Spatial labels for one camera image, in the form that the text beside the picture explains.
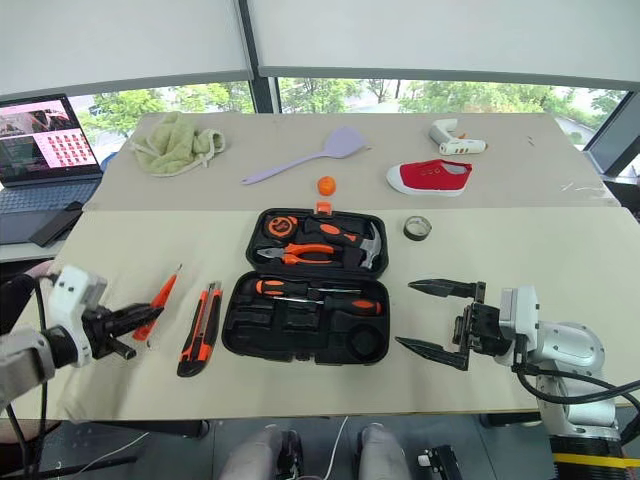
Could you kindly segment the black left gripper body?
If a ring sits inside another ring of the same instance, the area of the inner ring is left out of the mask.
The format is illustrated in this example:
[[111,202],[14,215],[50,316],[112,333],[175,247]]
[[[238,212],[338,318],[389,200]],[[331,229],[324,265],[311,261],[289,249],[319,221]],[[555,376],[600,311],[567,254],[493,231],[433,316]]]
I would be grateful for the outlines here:
[[86,310],[82,315],[82,325],[89,340],[92,358],[99,360],[111,354],[117,354],[124,360],[133,359],[137,352],[119,340],[119,322],[115,311],[103,306]]

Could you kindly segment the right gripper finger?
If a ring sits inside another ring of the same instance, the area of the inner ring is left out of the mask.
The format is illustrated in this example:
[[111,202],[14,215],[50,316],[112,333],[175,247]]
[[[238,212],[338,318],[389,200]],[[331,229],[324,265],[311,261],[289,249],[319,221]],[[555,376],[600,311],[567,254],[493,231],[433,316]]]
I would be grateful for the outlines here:
[[465,283],[448,279],[425,279],[412,281],[408,286],[422,293],[442,298],[448,296],[455,296],[459,298],[475,297],[474,283]]
[[462,346],[457,351],[453,352],[445,350],[441,345],[423,340],[399,336],[396,336],[395,340],[411,352],[424,359],[453,367],[460,371],[468,370],[469,349],[465,346]]

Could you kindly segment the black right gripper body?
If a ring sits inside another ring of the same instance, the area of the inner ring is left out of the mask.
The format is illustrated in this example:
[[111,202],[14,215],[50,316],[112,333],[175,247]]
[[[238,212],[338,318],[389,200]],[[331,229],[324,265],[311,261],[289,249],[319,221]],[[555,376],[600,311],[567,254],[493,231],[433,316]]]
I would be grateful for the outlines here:
[[484,282],[457,282],[453,290],[454,296],[472,299],[456,318],[452,338],[452,342],[459,347],[459,352],[466,356],[473,350],[482,355],[497,357],[506,354],[511,346],[511,341],[500,330],[500,310],[484,303],[485,292]]

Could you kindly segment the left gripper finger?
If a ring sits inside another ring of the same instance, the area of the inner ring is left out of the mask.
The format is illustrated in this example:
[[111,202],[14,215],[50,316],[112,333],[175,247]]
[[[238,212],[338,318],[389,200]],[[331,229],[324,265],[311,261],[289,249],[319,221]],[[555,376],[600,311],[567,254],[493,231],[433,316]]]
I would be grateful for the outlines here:
[[119,335],[125,335],[134,332],[140,327],[154,322],[156,315],[130,315],[119,320]]
[[115,317],[120,323],[150,323],[155,321],[163,311],[163,307],[149,303],[134,303],[117,310]]

